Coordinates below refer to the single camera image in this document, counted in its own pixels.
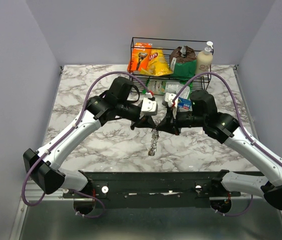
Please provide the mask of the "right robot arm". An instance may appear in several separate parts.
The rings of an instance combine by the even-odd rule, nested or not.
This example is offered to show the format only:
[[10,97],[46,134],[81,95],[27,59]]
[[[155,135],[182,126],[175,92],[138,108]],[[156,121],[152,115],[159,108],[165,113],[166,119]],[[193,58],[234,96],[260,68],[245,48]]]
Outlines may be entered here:
[[217,196],[241,192],[262,197],[282,211],[282,159],[241,127],[233,116],[219,112],[213,95],[207,91],[192,92],[191,110],[186,112],[177,112],[175,96],[173,93],[164,95],[162,104],[167,111],[157,130],[179,135],[182,128],[201,127],[206,135],[238,152],[262,173],[255,176],[220,171],[211,183],[211,191]]

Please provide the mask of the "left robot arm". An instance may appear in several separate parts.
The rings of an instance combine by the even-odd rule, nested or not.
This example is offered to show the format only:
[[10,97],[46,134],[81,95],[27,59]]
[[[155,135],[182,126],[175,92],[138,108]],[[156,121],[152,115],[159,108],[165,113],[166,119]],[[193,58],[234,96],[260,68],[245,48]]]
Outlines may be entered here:
[[87,177],[79,171],[65,171],[61,165],[67,156],[90,134],[105,123],[119,119],[131,121],[131,128],[155,128],[152,116],[157,114],[157,102],[150,90],[139,105],[128,100],[131,89],[137,87],[129,79],[119,76],[110,88],[100,95],[88,97],[75,119],[54,139],[38,150],[23,154],[27,176],[49,195],[58,189],[72,189],[85,198],[92,190]]

